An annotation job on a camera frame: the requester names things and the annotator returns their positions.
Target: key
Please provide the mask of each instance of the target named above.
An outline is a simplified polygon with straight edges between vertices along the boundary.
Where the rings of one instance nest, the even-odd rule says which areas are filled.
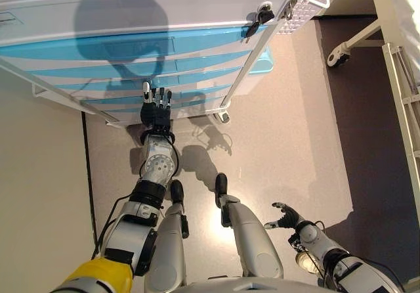
[[[262,10],[261,12],[258,13],[257,19],[259,23],[263,25],[269,20],[272,20],[273,18],[274,18],[274,13],[272,11]]]
[[[260,22],[257,20],[248,28],[245,34],[245,38],[247,38],[247,41],[245,41],[245,43],[248,43],[249,38],[257,32],[259,26],[260,26]]]

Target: floor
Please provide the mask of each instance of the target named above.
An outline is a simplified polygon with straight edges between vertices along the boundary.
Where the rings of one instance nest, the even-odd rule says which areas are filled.
[[[324,57],[372,21],[322,20]],[[327,74],[353,204],[348,218],[327,233],[353,253],[385,263],[406,282],[420,274],[420,232],[381,48],[353,49],[344,66]]]
[[[230,194],[248,205],[262,223],[280,217],[271,203],[282,201],[307,219],[324,221],[329,235],[347,239],[344,227],[355,213],[355,197],[348,184],[352,178],[347,179],[343,132],[337,128],[337,104],[331,97],[335,89],[324,65],[321,30],[318,22],[311,21],[293,35],[275,36],[270,43],[273,71],[249,95],[233,98],[229,124],[218,124],[213,117],[174,122],[181,167],[177,178],[184,185],[190,226],[190,237],[184,241],[189,283],[242,273],[233,231],[221,227],[211,192],[218,172],[227,174]],[[114,200],[129,194],[138,178],[140,132],[137,126],[116,129],[87,115],[99,230]],[[409,184],[404,176],[396,184]],[[347,229],[348,237],[352,232]],[[269,235],[282,259],[285,279],[316,284],[315,277],[295,264],[295,253],[287,243],[291,231],[276,229]],[[133,292],[142,292],[142,278],[135,279]]]

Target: black cable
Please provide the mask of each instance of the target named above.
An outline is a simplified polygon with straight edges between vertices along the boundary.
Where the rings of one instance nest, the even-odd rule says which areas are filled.
[[[124,199],[126,199],[126,198],[128,198],[128,197],[130,197],[132,195],[132,193],[130,193],[130,194],[128,194],[127,196],[122,196],[121,198],[118,198],[115,202],[114,202],[114,205],[112,206],[112,209],[111,209],[111,212],[110,212],[110,214],[108,215],[108,218],[106,219],[106,222],[105,222],[105,224],[104,224],[104,228],[102,229],[102,231],[100,232],[100,235],[99,235],[99,238],[98,238],[98,242],[95,244],[95,248],[94,248],[94,250],[93,250],[93,254],[92,254],[92,258],[91,259],[94,259],[95,258],[95,256],[98,254],[98,252],[99,252],[99,240],[100,239],[104,239],[104,236],[105,236],[105,232],[106,232],[106,229],[111,225],[111,223],[110,223],[110,221],[111,221],[111,217],[112,217],[112,214],[114,214],[114,211],[115,211],[115,208],[117,207],[117,204],[118,204],[118,202],[119,201],[121,201],[121,200],[124,200]]]
[[[321,272],[320,268],[316,265],[315,261],[314,261],[314,260],[312,259],[312,257],[310,256],[310,254],[309,254],[308,250],[306,250],[306,248],[303,248],[303,250],[304,250],[304,252],[306,252],[306,254],[308,255],[309,259],[312,261],[312,263],[314,264],[315,268],[318,270],[318,272],[320,273],[320,276],[322,277],[322,279],[323,279],[323,280],[324,280],[324,282],[325,282],[325,280],[326,280],[326,278],[325,278],[325,274],[324,274],[324,275],[322,275],[322,272]]]
[[[326,226],[325,226],[324,222],[323,221],[316,221],[314,224],[316,225],[318,223],[321,223],[321,225],[322,225],[322,231],[324,232],[325,235],[327,235],[326,234]]]
[[[177,167],[175,168],[175,171],[173,172],[171,178],[178,172],[179,169],[179,156],[178,156],[178,151],[175,148],[174,144],[167,138],[165,137],[166,141],[172,146],[173,151],[175,152],[175,156],[177,157]]]
[[[142,177],[142,169],[143,169],[145,163],[146,163],[146,161],[143,162],[143,164],[140,166],[140,169],[138,171],[138,175],[140,176],[140,178]]]
[[[396,275],[396,273],[394,272],[394,270],[392,270],[390,267],[388,267],[387,265],[384,265],[383,263],[379,263],[379,262],[376,262],[376,261],[373,261],[373,260],[370,260],[370,259],[366,259],[366,258],[363,258],[363,257],[360,257],[360,256],[355,256],[356,258],[359,258],[359,259],[361,259],[361,260],[364,260],[364,261],[366,261],[366,262],[368,262],[368,263],[373,263],[373,264],[375,264],[375,265],[380,265],[381,267],[384,267],[386,270],[388,270],[389,272],[391,272],[392,273],[392,275],[394,276],[394,278],[396,279],[396,282],[398,283],[398,285],[399,286],[401,286],[401,290],[403,291],[403,292],[405,292],[406,291],[406,289],[404,288],[404,286],[402,285],[402,283],[401,283],[401,280],[400,280],[400,278],[398,278],[398,276]]]

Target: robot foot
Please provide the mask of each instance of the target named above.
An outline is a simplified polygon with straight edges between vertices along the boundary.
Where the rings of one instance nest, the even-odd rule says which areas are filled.
[[[225,174],[219,173],[216,177],[215,185],[215,200],[218,208],[221,207],[220,197],[224,194],[228,194],[228,178]]]

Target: beige floor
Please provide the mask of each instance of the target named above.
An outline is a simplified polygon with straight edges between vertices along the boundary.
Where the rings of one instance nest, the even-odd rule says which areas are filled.
[[[184,241],[188,282],[241,273],[233,231],[221,227],[209,191],[218,171],[227,174],[230,194],[263,223],[280,217],[271,207],[274,201],[327,227],[352,211],[315,27],[309,22],[292,36],[273,39],[274,70],[250,95],[233,98],[229,124],[213,117],[173,124],[190,226]],[[134,187],[142,148],[124,129],[108,127],[97,116],[88,115],[87,127],[96,220],[102,228],[114,200]],[[291,230],[269,234],[285,279],[316,283],[295,265],[287,243]],[[142,292],[142,279],[135,281],[133,292]]]

